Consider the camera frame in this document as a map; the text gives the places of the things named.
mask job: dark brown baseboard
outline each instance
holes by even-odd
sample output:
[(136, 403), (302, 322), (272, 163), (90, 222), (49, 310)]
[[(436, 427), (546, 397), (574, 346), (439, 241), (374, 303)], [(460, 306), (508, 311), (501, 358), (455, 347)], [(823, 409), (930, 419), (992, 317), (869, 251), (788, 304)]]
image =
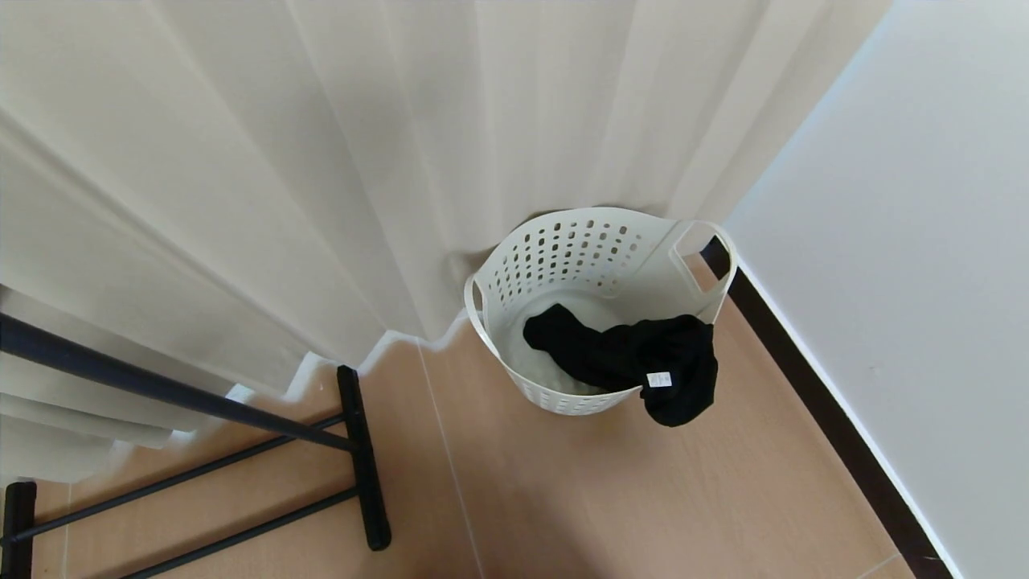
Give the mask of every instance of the dark brown baseboard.
[[(712, 241), (702, 255), (715, 275), (721, 277), (729, 270), (729, 254), (717, 241)], [(742, 270), (737, 270), (729, 295), (843, 460), (915, 577), (953, 579), (853, 423)]]

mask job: curtain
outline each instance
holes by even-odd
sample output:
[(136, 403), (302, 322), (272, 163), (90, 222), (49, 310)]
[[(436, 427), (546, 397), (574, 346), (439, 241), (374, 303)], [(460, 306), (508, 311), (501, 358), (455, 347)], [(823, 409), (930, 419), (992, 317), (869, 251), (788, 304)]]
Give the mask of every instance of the curtain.
[[(720, 220), (887, 4), (4, 2), (0, 307), (281, 395), (308, 353), (441, 334), (539, 212)], [(95, 458), (196, 427), (2, 362), (5, 433)]]

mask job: white plastic basket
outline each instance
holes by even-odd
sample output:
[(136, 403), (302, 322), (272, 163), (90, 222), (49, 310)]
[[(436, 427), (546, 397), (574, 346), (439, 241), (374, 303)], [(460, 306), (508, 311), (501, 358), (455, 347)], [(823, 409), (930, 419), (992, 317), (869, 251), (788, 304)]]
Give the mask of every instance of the white plastic basket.
[[(729, 272), (703, 292), (681, 255), (717, 237)], [(468, 318), (483, 343), (533, 404), (566, 415), (601, 412), (642, 386), (611, 394), (572, 381), (522, 337), (525, 321), (561, 303), (604, 331), (683, 314), (714, 324), (736, 275), (732, 240), (707, 221), (677, 221), (610, 207), (547, 213), (511, 231), (464, 287)], [(482, 296), (482, 320), (474, 287)]]

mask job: black metal rack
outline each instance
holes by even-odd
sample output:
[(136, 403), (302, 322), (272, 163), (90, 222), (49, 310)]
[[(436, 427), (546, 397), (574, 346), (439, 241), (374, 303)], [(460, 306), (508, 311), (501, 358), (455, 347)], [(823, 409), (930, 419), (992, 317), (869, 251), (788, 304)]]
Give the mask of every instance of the black metal rack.
[[(31, 579), (32, 539), (37, 535), (191, 480), (293, 440), (305, 440), (350, 453), (354, 468), (354, 486), (125, 577), (127, 579), (153, 577), (355, 497), (361, 505), (361, 517), (364, 519), (364, 534), (368, 547), (379, 551), (390, 544), (389, 521), (386, 518), (386, 506), (379, 484), (371, 437), (361, 402), (360, 386), (357, 372), (351, 368), (341, 366), (336, 369), (343, 411), (314, 425), (304, 425), (137, 368), (5, 315), (0, 315), (0, 351), (86, 381), (281, 435), (40, 524), (36, 524), (34, 520), (36, 484), (15, 482), (8, 485), (4, 500), (3, 537), (0, 538), (0, 546), (3, 547), (0, 579)], [(340, 423), (346, 424), (348, 438), (324, 431)]]

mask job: tiled floor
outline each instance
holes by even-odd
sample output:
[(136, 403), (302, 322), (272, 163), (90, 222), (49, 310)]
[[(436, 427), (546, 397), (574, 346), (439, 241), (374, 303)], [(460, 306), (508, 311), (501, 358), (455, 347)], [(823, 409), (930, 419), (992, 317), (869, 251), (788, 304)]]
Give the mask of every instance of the tiled floor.
[[(716, 325), (715, 405), (678, 429), (638, 400), (590, 418), (522, 398), (469, 328), (396, 343), (362, 377), (393, 545), (356, 502), (190, 564), (189, 578), (911, 579), (843, 464), (746, 325)], [(295, 419), (333, 411), (326, 371)], [(116, 474), (44, 484), (55, 516), (262, 438), (225, 425), (188, 453), (137, 449)], [(36, 577), (113, 577), (349, 486), (347, 457), (293, 442), (37, 539)]]

